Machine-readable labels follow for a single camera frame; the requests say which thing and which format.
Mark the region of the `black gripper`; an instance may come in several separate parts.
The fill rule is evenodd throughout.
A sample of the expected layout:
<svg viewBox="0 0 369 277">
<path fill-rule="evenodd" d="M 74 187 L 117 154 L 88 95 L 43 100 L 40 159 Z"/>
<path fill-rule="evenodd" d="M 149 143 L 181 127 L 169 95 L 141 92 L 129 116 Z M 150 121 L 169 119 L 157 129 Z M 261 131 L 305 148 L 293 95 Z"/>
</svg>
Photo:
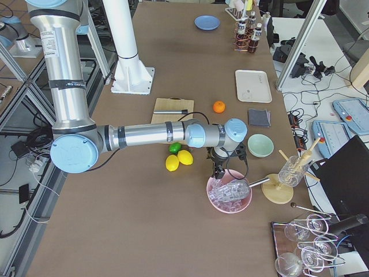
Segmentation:
<svg viewBox="0 0 369 277">
<path fill-rule="evenodd" d="M 224 147 L 207 147 L 207 158 L 213 163 L 213 178 L 222 179 L 225 171 L 223 163 L 230 158 L 239 158 L 239 160 L 247 163 L 246 147 L 243 143 L 239 143 L 234 150 L 226 150 Z"/>
</svg>

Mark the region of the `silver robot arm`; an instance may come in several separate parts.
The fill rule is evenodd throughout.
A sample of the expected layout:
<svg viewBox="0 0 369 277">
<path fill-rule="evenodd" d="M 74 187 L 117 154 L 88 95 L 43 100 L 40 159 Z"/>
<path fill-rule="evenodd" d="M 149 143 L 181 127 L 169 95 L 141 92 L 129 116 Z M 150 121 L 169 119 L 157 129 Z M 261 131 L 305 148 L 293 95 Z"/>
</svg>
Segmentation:
<svg viewBox="0 0 369 277">
<path fill-rule="evenodd" d="M 224 125 L 196 119 L 163 123 L 97 126 L 90 117 L 80 65 L 77 31 L 85 28 L 86 1 L 28 1 L 32 23 L 42 39 L 56 121 L 50 155 L 67 173 L 94 170 L 99 155 L 136 145 L 182 142 L 205 147 L 213 162 L 213 176 L 221 178 L 232 157 L 246 159 L 246 124 L 236 118 Z"/>
</svg>

